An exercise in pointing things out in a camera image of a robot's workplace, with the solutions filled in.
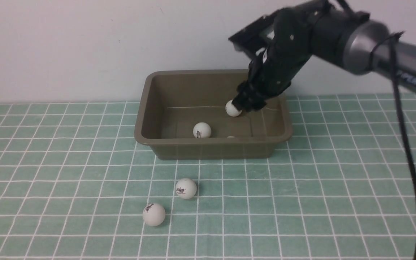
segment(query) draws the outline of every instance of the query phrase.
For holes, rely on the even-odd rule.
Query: grid pattern mat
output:
[[[415,203],[391,94],[289,97],[269,159],[160,161],[139,104],[0,105],[0,259],[410,259]],[[404,94],[416,160],[416,96]],[[198,183],[183,200],[180,178]],[[143,225],[148,202],[167,212]]]

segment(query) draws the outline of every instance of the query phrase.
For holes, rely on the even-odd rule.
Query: ball logo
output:
[[[152,206],[153,206],[153,203],[152,203],[152,204],[150,204],[149,206],[147,206],[147,207],[146,207],[146,212],[149,212],[149,209],[151,209],[151,208],[152,208]]]
[[[184,193],[184,191],[185,191],[185,189],[183,189],[183,188],[177,188],[177,189],[176,189],[176,192],[177,192],[178,194],[185,194],[185,193]]]

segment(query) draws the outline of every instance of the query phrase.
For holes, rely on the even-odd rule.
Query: robotic arm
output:
[[[248,80],[237,87],[238,110],[260,110],[280,95],[312,55],[355,75],[390,77],[388,28],[344,0],[337,10],[328,0],[311,0],[263,16],[229,38],[250,59]],[[399,84],[416,93],[416,46],[397,42]]]

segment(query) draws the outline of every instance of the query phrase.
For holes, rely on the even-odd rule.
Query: black cable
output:
[[[348,2],[346,2],[345,0],[336,0],[338,2],[338,4],[341,6],[341,8],[343,8],[344,12],[350,17],[350,18],[355,18],[355,13],[354,11],[351,9],[350,5],[348,4]]]
[[[409,144],[409,138],[407,136],[406,130],[406,123],[404,120],[404,115],[402,111],[402,104],[401,104],[401,96],[399,94],[399,86],[398,86],[398,58],[396,54],[396,43],[399,40],[399,37],[402,33],[394,34],[392,37],[388,39],[389,45],[389,62],[390,62],[390,76],[391,82],[393,83],[393,92],[394,92],[394,102],[396,105],[396,114],[398,115],[399,120],[399,128],[401,132],[402,142],[404,145],[404,150],[406,152],[407,163],[409,164],[409,169],[411,173],[412,183],[413,183],[413,190],[415,194],[415,206],[416,206],[416,169],[415,164],[413,162],[412,152]],[[416,240],[415,240],[415,250],[413,259],[416,260]]]

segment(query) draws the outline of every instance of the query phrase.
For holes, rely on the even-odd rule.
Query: plastic tray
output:
[[[226,113],[248,70],[161,71],[147,77],[134,137],[161,160],[268,158],[293,133],[285,97],[257,112]],[[195,138],[198,122],[211,138]]]

